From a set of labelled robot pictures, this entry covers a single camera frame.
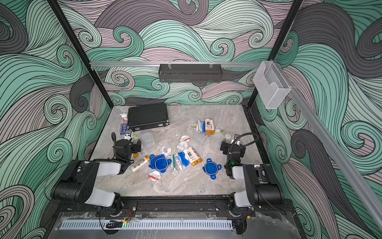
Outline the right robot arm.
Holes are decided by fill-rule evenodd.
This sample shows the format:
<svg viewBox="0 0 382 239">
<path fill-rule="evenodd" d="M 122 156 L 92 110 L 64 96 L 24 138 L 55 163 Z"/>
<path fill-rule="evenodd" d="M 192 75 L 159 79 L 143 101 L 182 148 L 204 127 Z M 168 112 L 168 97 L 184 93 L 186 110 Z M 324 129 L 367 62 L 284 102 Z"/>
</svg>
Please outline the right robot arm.
<svg viewBox="0 0 382 239">
<path fill-rule="evenodd" d="M 230 179 L 242 180 L 245 190 L 231 194 L 236 208 L 261 205 L 278 206 L 285 202 L 285 195 L 270 164 L 244 164 L 241 158 L 246 147 L 236 143 L 222 142 L 220 150 L 227 156 L 224 166 Z"/>
</svg>

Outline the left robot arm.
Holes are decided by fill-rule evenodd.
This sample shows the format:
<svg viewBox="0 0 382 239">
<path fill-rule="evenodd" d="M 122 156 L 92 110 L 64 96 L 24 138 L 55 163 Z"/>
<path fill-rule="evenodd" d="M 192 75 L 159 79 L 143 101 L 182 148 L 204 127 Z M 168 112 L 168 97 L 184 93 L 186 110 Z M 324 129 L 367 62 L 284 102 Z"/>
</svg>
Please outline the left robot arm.
<svg viewBox="0 0 382 239">
<path fill-rule="evenodd" d="M 113 141 L 113 158 L 70 162 L 51 190 L 50 196 L 61 204 L 88 204 L 112 207 L 117 194 L 95 187 L 98 177 L 121 175 L 134 163 L 132 155 L 142 143 L 121 139 Z"/>
</svg>

